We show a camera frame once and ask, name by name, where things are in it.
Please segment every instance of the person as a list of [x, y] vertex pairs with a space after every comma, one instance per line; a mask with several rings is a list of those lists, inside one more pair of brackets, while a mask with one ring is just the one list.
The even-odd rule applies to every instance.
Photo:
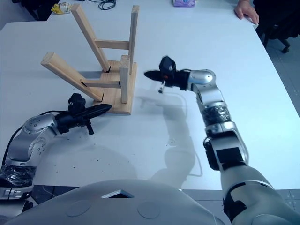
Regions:
[[251, 6], [250, 0], [239, 0], [234, 11], [240, 19], [244, 18], [244, 15], [247, 15], [252, 19], [254, 24], [259, 23], [259, 16], [256, 13], [256, 10]]

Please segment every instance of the robotic hand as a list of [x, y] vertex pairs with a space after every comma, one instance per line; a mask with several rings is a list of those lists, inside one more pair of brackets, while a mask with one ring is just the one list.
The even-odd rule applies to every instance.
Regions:
[[211, 70], [176, 70], [175, 62], [164, 57], [160, 71], [145, 76], [164, 87], [179, 87], [196, 94], [206, 126], [203, 144], [213, 170], [221, 172], [224, 212], [233, 224], [300, 224], [300, 215], [292, 210], [256, 169], [248, 166], [247, 148], [231, 120], [222, 93]]
[[[30, 118], [19, 128], [22, 129], [20, 134], [14, 138], [19, 131], [17, 130], [9, 141], [0, 169], [0, 208], [4, 205], [4, 200], [30, 197], [35, 171], [51, 139], [67, 133], [74, 127], [86, 126], [89, 134], [94, 134], [90, 119], [107, 112], [112, 107], [101, 104], [85, 108], [85, 99], [76, 93], [68, 102], [67, 111], [55, 116], [46, 112]], [[6, 205], [13, 203], [26, 205], [28, 202], [7, 201]]]

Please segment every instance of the cable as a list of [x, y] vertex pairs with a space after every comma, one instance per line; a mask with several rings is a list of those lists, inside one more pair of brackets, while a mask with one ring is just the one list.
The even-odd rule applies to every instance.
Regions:
[[[43, 113], [39, 114], [39, 116], [45, 115], [45, 114], [47, 114], [47, 113], [64, 113], [64, 112], [66, 112], [66, 111], [50, 110], [50, 111], [43, 112]], [[8, 144], [7, 144], [7, 147], [6, 147], [6, 149], [5, 149], [5, 152], [4, 152], [4, 156], [3, 156], [3, 160], [2, 160], [2, 165], [5, 164], [5, 159], [6, 159], [7, 155], [8, 155], [8, 148], [9, 148], [11, 142], [12, 142], [13, 139], [15, 138], [16, 134], [22, 129], [22, 127], [23, 127], [23, 126], [20, 126], [20, 127], [14, 132], [14, 134], [11, 136], [11, 138], [10, 138]]]
[[51, 193], [50, 191], [47, 191], [47, 190], [44, 188], [44, 185], [42, 185], [42, 189], [43, 189], [45, 192], [51, 194], [53, 197], [56, 197], [53, 193]]
[[96, 1], [88, 0], [88, 1], [99, 3], [98, 7], [101, 10], [109, 10], [116, 6], [116, 0], [96, 0]]

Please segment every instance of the black chair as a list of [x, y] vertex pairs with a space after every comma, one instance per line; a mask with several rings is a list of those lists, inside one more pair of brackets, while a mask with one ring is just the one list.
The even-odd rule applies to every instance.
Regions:
[[287, 39], [300, 34], [300, 0], [255, 0], [254, 5], [259, 15], [256, 33], [259, 38], [265, 34], [263, 46], [278, 39], [285, 46], [282, 52], [288, 53], [291, 45]]
[[276, 33], [276, 29], [278, 28], [277, 25], [275, 25], [273, 28], [269, 28], [265, 31], [265, 36], [264, 36], [264, 40], [263, 40], [263, 46], [266, 48], [268, 45], [268, 41], [274, 40], [274, 39], [278, 39], [282, 44], [284, 44], [285, 48], [282, 50], [283, 53], [288, 53], [290, 51], [289, 47], [291, 46], [290, 43], [283, 38], [280, 37], [276, 37], [274, 35], [274, 33]]

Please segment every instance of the black cable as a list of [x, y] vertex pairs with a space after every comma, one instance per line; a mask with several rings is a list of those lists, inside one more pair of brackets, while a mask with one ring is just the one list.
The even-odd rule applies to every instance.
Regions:
[[101, 10], [109, 10], [116, 6], [116, 0], [96, 0], [96, 1], [88, 0], [88, 1], [99, 3], [98, 7]]
[[[66, 111], [50, 110], [50, 111], [43, 112], [43, 113], [39, 114], [39, 116], [45, 115], [45, 114], [47, 114], [47, 113], [64, 113], [64, 112], [66, 112]], [[23, 127], [23, 126], [20, 126], [20, 127], [14, 132], [14, 134], [11, 136], [11, 138], [10, 138], [8, 144], [7, 144], [7, 147], [6, 147], [6, 149], [5, 149], [5, 152], [4, 152], [4, 156], [3, 156], [3, 160], [2, 160], [2, 165], [5, 164], [5, 159], [6, 159], [7, 155], [8, 155], [8, 148], [9, 148], [11, 142], [12, 142], [13, 139], [15, 138], [16, 134], [22, 129], [22, 127]]]

